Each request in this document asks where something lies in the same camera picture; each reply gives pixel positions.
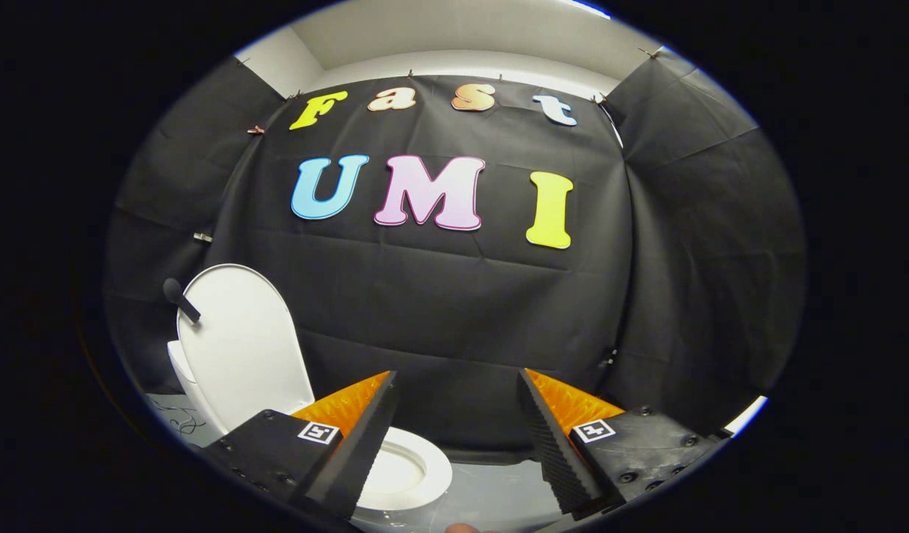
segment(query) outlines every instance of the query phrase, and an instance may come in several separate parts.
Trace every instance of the finger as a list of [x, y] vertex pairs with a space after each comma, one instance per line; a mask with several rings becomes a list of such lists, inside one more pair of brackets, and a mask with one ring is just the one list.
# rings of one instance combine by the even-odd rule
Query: finger
[[453, 523], [445, 527], [445, 533], [480, 533], [474, 526], [468, 526], [467, 523]]

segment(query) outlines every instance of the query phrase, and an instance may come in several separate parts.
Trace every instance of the toilet seat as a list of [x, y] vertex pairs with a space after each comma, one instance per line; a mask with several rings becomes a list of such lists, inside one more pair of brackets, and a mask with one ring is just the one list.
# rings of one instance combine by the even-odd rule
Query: toilet seat
[[[191, 324], [177, 311], [179, 340], [168, 342], [168, 355], [216, 440], [262, 409], [292, 414], [316, 401], [286, 303], [260, 273], [241, 264], [211, 266], [184, 296], [201, 318]], [[396, 473], [388, 475], [393, 464]], [[398, 468], [411, 472], [410, 483], [398, 485]], [[451, 479], [451, 463], [437, 446], [389, 428], [357, 505], [413, 509], [441, 496]]]
[[357, 506], [397, 512], [434, 502], [452, 481], [452, 465], [437, 446], [389, 428]]

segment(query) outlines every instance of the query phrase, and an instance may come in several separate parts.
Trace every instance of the ceiling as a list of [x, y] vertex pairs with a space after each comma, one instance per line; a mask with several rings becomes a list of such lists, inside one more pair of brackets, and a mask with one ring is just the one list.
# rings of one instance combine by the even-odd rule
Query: ceiling
[[296, 21], [324, 70], [427, 50], [493, 50], [623, 80], [657, 41], [560, 0], [349, 0]]

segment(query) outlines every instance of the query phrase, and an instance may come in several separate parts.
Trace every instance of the orange letter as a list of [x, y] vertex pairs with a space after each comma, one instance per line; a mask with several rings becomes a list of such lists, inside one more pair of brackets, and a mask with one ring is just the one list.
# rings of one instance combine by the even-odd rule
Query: orange letter
[[458, 87], [452, 107], [458, 111], [487, 111], [494, 106], [494, 88], [488, 84], [467, 84]]
[[415, 105], [415, 89], [396, 87], [380, 92], [376, 100], [369, 102], [369, 111], [386, 111], [386, 109], [408, 109]]

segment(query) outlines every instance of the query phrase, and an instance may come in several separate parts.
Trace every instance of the toilet bowl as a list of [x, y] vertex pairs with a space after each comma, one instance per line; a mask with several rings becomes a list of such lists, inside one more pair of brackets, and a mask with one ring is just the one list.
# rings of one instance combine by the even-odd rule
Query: toilet bowl
[[[192, 324], [178, 311], [168, 357], [215, 439], [262, 409], [292, 414], [315, 402], [291, 315], [265, 277], [218, 264], [191, 280], [184, 296], [201, 318]], [[438, 499], [451, 479], [451, 463], [437, 446], [389, 428], [357, 506], [414, 509]]]

